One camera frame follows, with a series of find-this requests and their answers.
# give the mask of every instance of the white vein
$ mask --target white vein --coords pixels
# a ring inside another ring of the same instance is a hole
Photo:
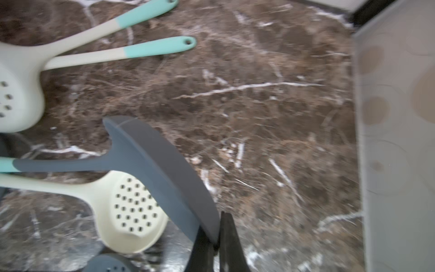
[[[351,222],[351,219],[355,219],[358,217],[362,217],[363,213],[362,211],[358,211],[358,212],[352,212],[350,214],[346,214],[346,215],[331,215],[326,217],[325,219],[319,221],[319,223],[317,224],[317,232],[325,232],[328,231],[328,228],[326,227],[327,225],[331,224],[332,222],[336,222],[336,221],[341,221],[341,220],[345,220],[348,222]]]
[[[276,164],[274,159],[270,158],[269,162],[275,168],[275,170],[278,172],[278,174],[288,183],[288,185],[292,189],[294,195],[297,197],[297,198],[294,198],[294,201],[296,202],[296,205],[298,205],[301,208],[301,205],[299,204],[298,199],[300,199],[303,202],[304,202],[304,199],[302,198],[302,196],[296,190],[295,184],[291,181],[291,179],[288,178],[288,176],[285,174],[284,170],[282,170],[281,167],[279,167],[278,164]]]
[[[215,194],[217,189],[213,186],[210,185],[210,182],[208,180],[208,170],[206,169],[201,169],[201,179],[204,182],[205,187],[207,188],[207,190],[212,193]]]
[[[18,216],[20,216],[20,214],[15,215],[11,221],[4,224],[4,226],[2,228],[0,228],[0,232],[7,231],[14,224],[14,222],[18,218]]]
[[[217,166],[219,166],[222,170],[225,171],[225,173],[229,173],[229,171],[223,166],[221,165],[218,161],[216,161],[215,159],[211,159],[214,163],[216,163]]]
[[[239,169],[242,166],[242,158],[243,158],[243,152],[244,152],[244,142],[243,143],[239,143],[238,146],[238,151],[237,151],[237,161],[235,163],[235,166],[237,169]]]
[[[334,19],[341,23],[345,28],[353,30],[353,25],[349,23],[343,14],[334,14],[330,12],[326,12],[324,10],[319,9],[318,7],[309,7],[310,9],[314,10],[316,15],[319,16],[325,16],[331,19]]]
[[[251,187],[252,189],[255,189],[255,190],[259,191],[257,188],[255,188],[255,187],[253,187],[253,186],[250,186],[249,184],[246,184],[246,183],[244,183],[243,181],[241,181],[241,180],[239,180],[239,179],[235,179],[235,180],[238,181],[238,182],[240,182],[241,184],[244,184],[244,185],[246,185],[246,186],[248,186],[248,187]]]
[[[39,226],[38,226],[39,221],[38,218],[36,218],[36,213],[34,210],[30,211],[30,218],[32,220],[33,226],[35,227],[35,233],[33,234],[33,236],[36,239],[41,239],[41,232],[39,231]]]
[[[209,96],[209,95],[214,95],[214,94],[222,94],[222,93],[227,93],[227,92],[231,92],[231,91],[242,91],[242,90],[246,90],[249,88],[261,88],[261,87],[269,87],[269,86],[281,86],[281,85],[287,85],[287,86],[294,86],[294,87],[310,87],[310,86],[323,86],[322,84],[314,84],[314,83],[296,83],[296,82],[266,82],[266,83],[260,83],[260,84],[246,84],[246,85],[241,85],[241,86],[236,86],[236,87],[228,87],[228,88],[224,88],[224,89],[219,89],[219,90],[211,90],[205,93],[199,93],[199,94],[192,94],[192,95],[187,95],[187,94],[183,94],[180,95],[178,97],[174,97],[173,99],[180,99],[180,98],[196,98],[199,96]]]

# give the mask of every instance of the utensil handle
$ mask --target utensil handle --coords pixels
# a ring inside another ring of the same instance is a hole
[[[151,0],[96,27],[50,44],[41,45],[40,48],[44,48],[51,52],[52,56],[56,56],[123,28],[162,15],[173,9],[177,4],[178,0]]]
[[[110,60],[172,54],[189,50],[195,45],[196,40],[193,37],[170,37],[120,48],[54,57],[45,64],[44,70]]]
[[[62,195],[70,195],[83,198],[86,192],[86,184],[61,184],[42,181],[36,178],[26,178],[16,175],[0,174],[0,186],[14,189],[23,189]]]

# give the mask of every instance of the kitchen utensil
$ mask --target kitchen utensil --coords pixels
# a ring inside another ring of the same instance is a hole
[[[175,146],[140,120],[127,116],[103,118],[112,148],[96,158],[30,160],[0,158],[0,172],[65,172],[118,170],[138,178],[172,221],[195,240],[202,226],[217,244],[219,213],[210,193]]]
[[[0,132],[21,131],[38,122],[44,110],[44,95],[39,83],[39,73],[51,58],[115,31],[161,15],[174,8],[177,3],[178,0],[151,0],[103,24],[50,44],[28,47],[0,43]],[[193,38],[190,38],[190,44],[183,42],[173,45],[164,41],[163,53],[180,52],[185,48],[191,48],[194,45],[192,41],[194,41]],[[172,48],[171,46],[175,48],[174,51],[167,50]],[[149,44],[125,47],[124,54],[126,57],[140,56],[141,47],[149,49]],[[156,41],[152,42],[152,48],[154,53],[160,53],[157,50],[159,46],[156,46]],[[110,53],[110,59],[118,59],[122,56],[120,49],[106,51],[103,54],[107,53]],[[74,55],[70,58],[74,57],[78,60],[82,59]],[[62,63],[65,59],[67,58],[59,57],[54,60],[53,62],[57,65],[53,67],[61,67],[59,62]]]
[[[139,272],[139,268],[118,254],[101,254],[92,258],[82,272]]]
[[[85,184],[61,184],[0,174],[0,186],[70,195],[92,208],[103,243],[120,253],[141,252],[162,235],[167,215],[147,188],[134,176],[110,171]]]

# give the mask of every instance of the spatula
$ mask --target spatula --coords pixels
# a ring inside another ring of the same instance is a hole
[[[210,193],[175,146],[138,119],[112,116],[103,119],[112,148],[96,158],[29,160],[0,158],[0,172],[66,172],[118,170],[140,180],[165,213],[195,240],[202,226],[217,244],[219,213]]]

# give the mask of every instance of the mint green handle tip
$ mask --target mint green handle tip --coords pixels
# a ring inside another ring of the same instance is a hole
[[[15,173],[21,172],[13,165],[14,158],[0,157],[0,173]]]
[[[178,0],[151,0],[116,17],[115,20],[118,22],[120,28],[126,28],[162,15],[173,9],[177,4]]]
[[[178,36],[126,46],[124,47],[124,53],[128,58],[146,57],[178,53],[192,49],[195,46],[195,38]]]

